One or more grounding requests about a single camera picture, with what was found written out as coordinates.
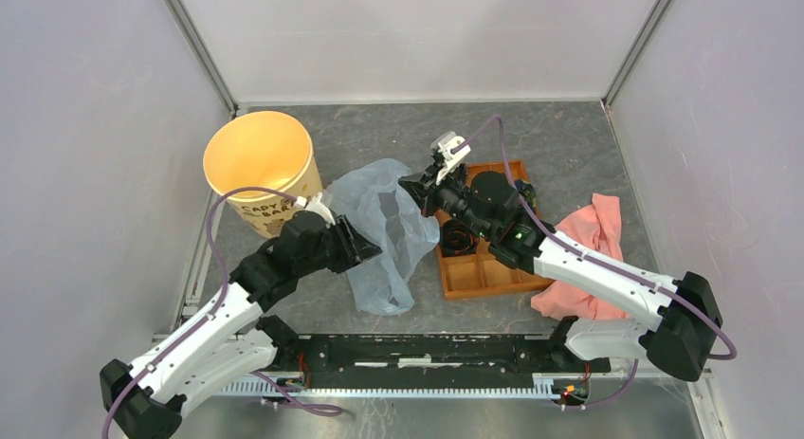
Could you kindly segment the light blue plastic trash bag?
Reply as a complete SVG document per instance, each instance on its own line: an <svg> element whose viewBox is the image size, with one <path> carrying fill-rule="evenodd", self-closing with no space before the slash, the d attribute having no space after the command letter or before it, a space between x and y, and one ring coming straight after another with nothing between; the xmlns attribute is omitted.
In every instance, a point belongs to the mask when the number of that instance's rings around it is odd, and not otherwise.
<svg viewBox="0 0 804 439"><path fill-rule="evenodd" d="M347 271L360 311L378 316L409 311L414 306L409 280L440 240L436 218L423 216L398 185L410 174L402 162L383 158L343 175L326 189L330 208L381 248L378 256Z"/></svg>

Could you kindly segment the yellow capybara trash bin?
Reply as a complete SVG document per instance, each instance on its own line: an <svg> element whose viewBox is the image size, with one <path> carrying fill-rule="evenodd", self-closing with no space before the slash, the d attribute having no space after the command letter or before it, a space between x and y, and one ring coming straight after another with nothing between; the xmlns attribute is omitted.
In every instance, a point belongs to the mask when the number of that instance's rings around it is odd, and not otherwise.
<svg viewBox="0 0 804 439"><path fill-rule="evenodd" d="M220 195L262 187L310 198L323 190L312 138L300 121L278 111L246 114L224 125L206 147L203 171ZM298 210L269 192L238 192L228 203L265 238L278 236Z"/></svg>

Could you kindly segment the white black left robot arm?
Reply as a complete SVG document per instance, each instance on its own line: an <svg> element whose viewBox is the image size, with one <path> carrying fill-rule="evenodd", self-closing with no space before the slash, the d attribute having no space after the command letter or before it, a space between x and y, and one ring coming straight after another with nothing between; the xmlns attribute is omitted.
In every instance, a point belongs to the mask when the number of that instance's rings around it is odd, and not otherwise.
<svg viewBox="0 0 804 439"><path fill-rule="evenodd" d="M343 273L381 252L343 215L328 222L297 212L172 334L129 363L113 359L101 369L107 411L102 431L117 425L128 438L169 438L185 416L229 383L269 365L290 368L298 345L270 336L264 314L294 293L301 278L321 270Z"/></svg>

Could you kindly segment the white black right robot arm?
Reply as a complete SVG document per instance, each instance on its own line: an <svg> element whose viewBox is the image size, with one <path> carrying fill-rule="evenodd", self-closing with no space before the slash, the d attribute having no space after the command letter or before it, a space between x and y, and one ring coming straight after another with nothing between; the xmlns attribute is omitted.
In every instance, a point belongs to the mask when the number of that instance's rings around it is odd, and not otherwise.
<svg viewBox="0 0 804 439"><path fill-rule="evenodd" d="M501 173L483 172L470 185L455 174L439 179L428 173L404 176L398 184L423 215L440 210L487 241L501 264L570 284L627 314L624 320L564 318L563 336L547 346L555 368L571 371L603 357L644 358L667 375L695 382L708 361L735 357L705 277L653 273L581 245L541 221ZM718 340L727 354L714 354Z"/></svg>

